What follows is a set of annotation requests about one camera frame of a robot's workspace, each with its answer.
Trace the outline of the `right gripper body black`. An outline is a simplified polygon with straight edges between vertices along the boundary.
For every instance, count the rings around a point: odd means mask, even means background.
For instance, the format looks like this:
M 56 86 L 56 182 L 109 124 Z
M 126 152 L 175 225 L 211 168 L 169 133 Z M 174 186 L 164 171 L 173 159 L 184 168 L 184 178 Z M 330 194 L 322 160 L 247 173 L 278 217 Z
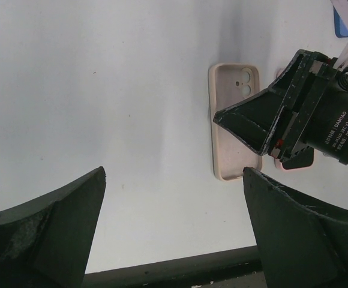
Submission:
M 336 74 L 331 61 L 331 58 L 320 52 L 312 52 L 311 89 L 301 108 L 281 108 L 268 155 L 287 161 L 309 148 L 303 137 L 329 81 Z

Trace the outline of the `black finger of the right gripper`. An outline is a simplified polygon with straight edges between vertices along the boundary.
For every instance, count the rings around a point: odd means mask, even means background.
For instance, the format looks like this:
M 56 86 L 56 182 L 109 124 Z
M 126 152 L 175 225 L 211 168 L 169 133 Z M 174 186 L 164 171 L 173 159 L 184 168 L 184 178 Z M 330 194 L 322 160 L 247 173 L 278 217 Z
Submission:
M 312 86 L 312 52 L 298 50 L 266 91 L 268 108 L 301 108 Z
M 269 153 L 281 108 L 266 106 L 266 91 L 219 110 L 213 122 L 228 131 L 259 156 Z

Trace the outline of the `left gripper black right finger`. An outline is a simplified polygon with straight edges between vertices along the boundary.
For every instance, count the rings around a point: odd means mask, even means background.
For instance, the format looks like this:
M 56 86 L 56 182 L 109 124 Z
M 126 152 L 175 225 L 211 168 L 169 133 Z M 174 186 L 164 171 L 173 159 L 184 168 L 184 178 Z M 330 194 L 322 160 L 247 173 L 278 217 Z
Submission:
M 348 210 L 254 168 L 243 184 L 268 287 L 348 287 Z

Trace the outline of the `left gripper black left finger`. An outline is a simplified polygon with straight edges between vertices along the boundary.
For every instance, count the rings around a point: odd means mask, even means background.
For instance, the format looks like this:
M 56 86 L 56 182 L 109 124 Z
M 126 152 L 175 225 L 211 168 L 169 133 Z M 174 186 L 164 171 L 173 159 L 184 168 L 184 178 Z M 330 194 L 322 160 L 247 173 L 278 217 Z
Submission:
M 99 167 L 0 211 L 0 287 L 80 287 L 105 189 Z

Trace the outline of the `beige phone case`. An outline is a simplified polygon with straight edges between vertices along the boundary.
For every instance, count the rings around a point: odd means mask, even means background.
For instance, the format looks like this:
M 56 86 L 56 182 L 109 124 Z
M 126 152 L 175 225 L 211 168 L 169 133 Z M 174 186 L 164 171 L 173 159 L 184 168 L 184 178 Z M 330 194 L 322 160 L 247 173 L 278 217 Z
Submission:
M 259 92 L 257 68 L 249 64 L 220 63 L 208 71 L 214 175 L 221 181 L 243 177 L 245 167 L 262 168 L 262 157 L 236 137 L 242 118 L 223 110 Z

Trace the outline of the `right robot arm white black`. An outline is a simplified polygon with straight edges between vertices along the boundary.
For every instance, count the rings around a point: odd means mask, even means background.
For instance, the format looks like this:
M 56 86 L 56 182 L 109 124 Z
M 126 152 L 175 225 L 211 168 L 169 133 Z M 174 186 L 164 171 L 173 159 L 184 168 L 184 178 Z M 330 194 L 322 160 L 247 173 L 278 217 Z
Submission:
M 348 65 L 299 50 L 266 89 L 214 122 L 259 156 L 286 162 L 313 148 L 348 165 Z

